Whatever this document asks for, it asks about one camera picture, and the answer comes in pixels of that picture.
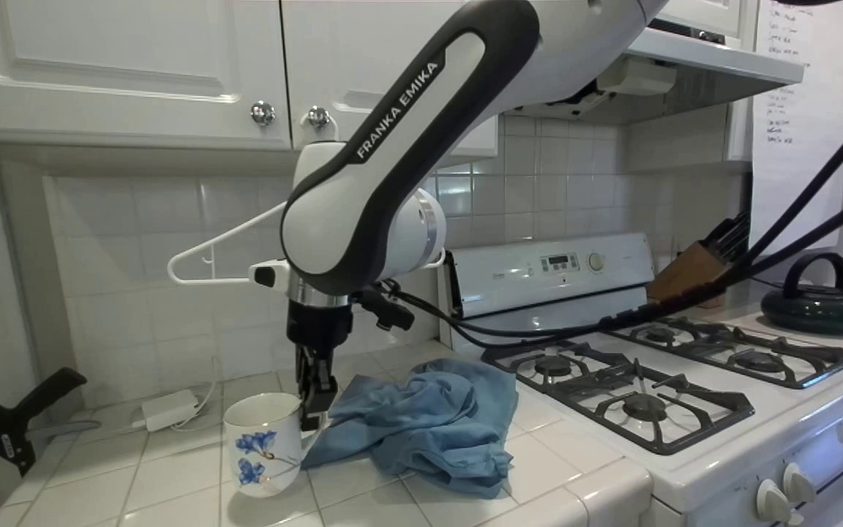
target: tile backsplash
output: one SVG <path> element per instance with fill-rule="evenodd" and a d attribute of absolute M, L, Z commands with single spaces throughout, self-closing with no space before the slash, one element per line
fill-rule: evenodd
<path fill-rule="evenodd" d="M 499 157 L 436 168 L 427 189 L 448 212 L 448 246 L 645 231 L 659 255 L 695 239 L 730 212 L 741 182 L 727 176 L 623 176 L 621 130 L 503 116 Z M 287 302 L 256 287 L 174 287 L 168 255 L 247 220 L 288 193 L 288 168 L 269 176 L 107 177 L 53 176 L 50 223 L 72 331 L 76 366 L 91 376 L 91 406 L 146 397 L 209 376 L 288 368 Z M 184 261 L 182 274 L 242 274 L 277 258 L 275 220 Z M 432 299 L 432 274 L 407 287 Z M 432 318 L 410 332 L 373 331 L 357 312 L 338 354 L 429 338 Z"/>

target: tiled countertop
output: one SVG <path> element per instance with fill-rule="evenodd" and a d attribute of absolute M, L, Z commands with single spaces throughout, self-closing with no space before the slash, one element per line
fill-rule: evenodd
<path fill-rule="evenodd" d="M 401 376 L 413 363 L 442 354 L 442 344 L 427 343 L 342 357 L 337 376 Z M 151 436 L 127 426 L 135 403 L 100 409 L 100 429 L 64 436 L 40 454 L 3 504 L 0 527 L 583 527 L 600 510 L 621 510 L 634 524 L 650 501 L 645 470 L 578 436 L 572 416 L 524 387 L 505 441 L 511 474 L 493 501 L 451 493 L 413 474 L 383 476 L 369 460 L 306 470 L 277 496 L 242 496 L 222 461 L 220 416 L 231 400 L 262 389 L 293 382 L 287 373 L 228 381 L 201 419 Z"/>

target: paper cup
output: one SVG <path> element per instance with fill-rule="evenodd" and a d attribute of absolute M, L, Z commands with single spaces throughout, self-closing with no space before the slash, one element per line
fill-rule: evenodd
<path fill-rule="evenodd" d="M 261 391 L 231 403 L 222 416 L 231 474 L 242 493 L 269 496 L 302 470 L 302 397 Z"/>

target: crumpled towel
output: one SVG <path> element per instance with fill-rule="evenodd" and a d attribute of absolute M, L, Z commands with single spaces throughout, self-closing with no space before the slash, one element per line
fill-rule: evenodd
<path fill-rule="evenodd" d="M 484 363 L 420 363 L 407 382 L 357 373 L 302 464 L 369 454 L 383 474 L 416 470 L 445 489 L 493 496 L 509 474 L 503 441 L 514 403 L 511 373 Z"/>

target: range hood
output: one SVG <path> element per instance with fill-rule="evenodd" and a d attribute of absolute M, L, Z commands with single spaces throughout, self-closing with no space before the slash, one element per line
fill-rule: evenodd
<path fill-rule="evenodd" d="M 514 107 L 511 114 L 626 125 L 793 85 L 802 81 L 802 69 L 804 67 L 793 60 L 664 28 L 643 28 L 583 92 L 562 103 Z"/>

